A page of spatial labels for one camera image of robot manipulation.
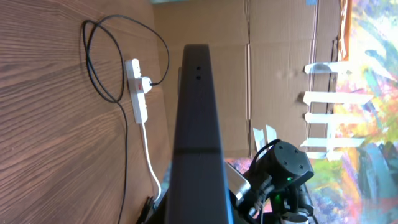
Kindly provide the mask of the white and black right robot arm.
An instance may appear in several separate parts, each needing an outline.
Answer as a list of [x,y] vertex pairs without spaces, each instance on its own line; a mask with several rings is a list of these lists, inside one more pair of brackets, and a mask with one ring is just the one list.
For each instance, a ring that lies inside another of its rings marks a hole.
[[254,156],[243,177],[251,188],[236,207],[248,223],[318,223],[306,181],[314,170],[305,152],[275,139]]

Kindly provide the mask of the Samsung Galaxy smartphone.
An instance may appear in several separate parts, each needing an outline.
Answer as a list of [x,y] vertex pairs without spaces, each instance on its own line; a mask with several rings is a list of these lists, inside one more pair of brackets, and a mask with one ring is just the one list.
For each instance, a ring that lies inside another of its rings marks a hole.
[[232,223],[210,50],[183,50],[166,223]]

